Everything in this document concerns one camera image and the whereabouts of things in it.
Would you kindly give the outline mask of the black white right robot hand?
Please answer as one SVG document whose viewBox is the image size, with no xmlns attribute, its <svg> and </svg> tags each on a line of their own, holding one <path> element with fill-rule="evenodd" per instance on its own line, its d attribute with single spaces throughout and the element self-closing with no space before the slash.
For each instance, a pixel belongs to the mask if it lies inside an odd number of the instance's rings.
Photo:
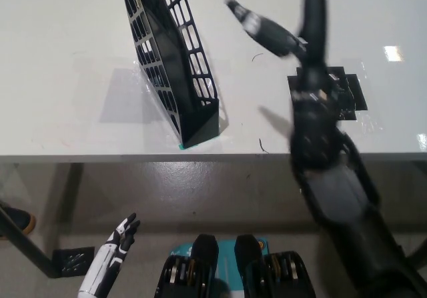
<svg viewBox="0 0 427 298">
<path fill-rule="evenodd" d="M 327 101 L 334 97 L 325 59 L 327 0 L 304 0 L 303 21 L 297 36 L 236 0 L 225 0 L 225 4 L 256 43 L 277 57 L 292 54 L 299 60 L 302 74 L 292 93 L 294 99 Z"/>
</svg>

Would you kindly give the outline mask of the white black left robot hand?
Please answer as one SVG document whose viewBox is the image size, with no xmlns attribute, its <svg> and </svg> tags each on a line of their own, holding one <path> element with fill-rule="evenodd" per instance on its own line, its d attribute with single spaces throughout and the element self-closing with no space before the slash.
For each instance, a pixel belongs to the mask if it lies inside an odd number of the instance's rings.
<svg viewBox="0 0 427 298">
<path fill-rule="evenodd" d="M 109 295 L 128 251 L 135 242 L 139 224 L 136 213 L 132 213 L 114 229 L 94 257 L 79 288 L 78 298 L 102 298 Z"/>
</svg>

